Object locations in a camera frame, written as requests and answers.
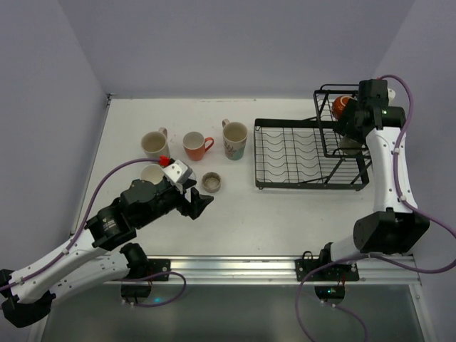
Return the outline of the small beige patterned cup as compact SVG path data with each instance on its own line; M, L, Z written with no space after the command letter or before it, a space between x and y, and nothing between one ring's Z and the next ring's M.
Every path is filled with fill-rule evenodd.
M202 176L202 187L208 193L216 193L222 184L221 176L216 172L207 172Z

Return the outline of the orange round mug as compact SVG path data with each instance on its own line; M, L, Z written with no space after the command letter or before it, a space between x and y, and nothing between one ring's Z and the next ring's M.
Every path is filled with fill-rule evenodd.
M353 100L353 97L349 95L341 95L338 96L333 102L332 102L332 107L331 107L331 114L332 116L338 120L342 114L343 111L348 104L349 100Z

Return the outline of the teal ceramic cup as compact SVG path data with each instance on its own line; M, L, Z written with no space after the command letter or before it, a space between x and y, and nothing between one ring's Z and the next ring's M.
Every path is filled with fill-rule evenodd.
M158 185L162 181L164 175L165 174L159 165L148 165L141 171L140 179Z

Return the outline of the cream round mug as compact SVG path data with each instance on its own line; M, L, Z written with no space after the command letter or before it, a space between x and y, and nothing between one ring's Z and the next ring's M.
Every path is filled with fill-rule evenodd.
M339 142L339 150L344 155L355 157L363 154L363 144L344 136Z

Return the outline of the orange ceramic mug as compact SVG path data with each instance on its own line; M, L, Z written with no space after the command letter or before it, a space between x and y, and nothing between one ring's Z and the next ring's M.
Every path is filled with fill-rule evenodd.
M189 159L200 161L213 146L214 138L205 138L199 132L189 132L183 137L182 144Z

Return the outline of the beige ceramic mug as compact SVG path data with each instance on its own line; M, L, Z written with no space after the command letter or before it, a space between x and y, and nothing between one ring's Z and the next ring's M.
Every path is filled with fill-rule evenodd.
M170 157L166 128L159 128L157 131L147 133L142 137L140 145L148 158Z

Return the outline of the tall floral cream mug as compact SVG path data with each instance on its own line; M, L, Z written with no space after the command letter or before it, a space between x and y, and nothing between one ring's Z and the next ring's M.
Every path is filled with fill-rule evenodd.
M245 151L248 138L247 127L239 122L222 121L224 153L229 160L240 160Z

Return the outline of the clear glass cup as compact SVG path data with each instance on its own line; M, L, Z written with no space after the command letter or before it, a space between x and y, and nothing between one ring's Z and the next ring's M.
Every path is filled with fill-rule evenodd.
M186 176L186 180L185 180L186 187L192 187L197 184L197 177L193 170L186 171L185 176Z

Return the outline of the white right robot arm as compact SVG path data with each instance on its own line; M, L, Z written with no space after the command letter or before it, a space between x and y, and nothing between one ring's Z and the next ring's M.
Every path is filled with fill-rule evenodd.
M336 130L365 145L373 168L372 214L356 221L351 236L329 242L318 256L320 265L348 263L362 254L406 254L430 226L418 213L405 158L405 111L390 105L386 80L368 79L347 101Z

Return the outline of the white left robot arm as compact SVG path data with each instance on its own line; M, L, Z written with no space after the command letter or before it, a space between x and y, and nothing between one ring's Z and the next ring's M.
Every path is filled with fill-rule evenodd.
M105 281L145 280L152 272L145 252L132 241L137 231L173 210L197 219L213 200L195 187L179 191L167 180L157 185L134 180L86 222L80 236L21 270L1 270L5 319L23 328L78 291Z

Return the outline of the aluminium mounting rail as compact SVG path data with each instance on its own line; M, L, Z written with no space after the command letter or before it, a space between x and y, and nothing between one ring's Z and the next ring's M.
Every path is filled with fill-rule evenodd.
M297 285L297 256L151 256L168 259L189 285ZM418 273L377 259L356 262L359 280L336 275L318 285L418 285Z

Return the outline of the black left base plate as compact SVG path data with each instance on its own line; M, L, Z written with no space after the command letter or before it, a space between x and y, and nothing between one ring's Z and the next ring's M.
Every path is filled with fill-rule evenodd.
M142 279L146 276L152 276L161 274L150 281L168 281L168 271L171 270L170 259L146 259L142 261L135 261L128 264L128 275L123 278L123 281L129 281L133 279Z

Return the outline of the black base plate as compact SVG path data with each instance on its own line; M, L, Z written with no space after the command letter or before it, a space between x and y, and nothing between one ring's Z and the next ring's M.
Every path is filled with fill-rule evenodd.
M123 278L123 281L129 281L133 279L142 279L146 276L152 276L161 274L150 281L168 281L168 271L171 270L170 259L146 259L142 261L135 261L128 264L128 275Z
M322 249L318 256L310 251L305 251L302 256L294 261L296 280L302 281L311 271L327 265L330 262L330 254ZM309 281L359 281L359 273L356 265L337 264L317 271L310 275Z

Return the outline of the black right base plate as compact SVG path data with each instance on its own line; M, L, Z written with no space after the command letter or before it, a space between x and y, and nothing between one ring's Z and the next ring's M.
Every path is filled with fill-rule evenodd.
M302 256L294 261L296 280L302 281L311 271L327 265L330 262L330 254L322 249L318 256L310 251L305 251ZM317 271L310 275L309 281L359 281L359 273L356 265L337 264Z

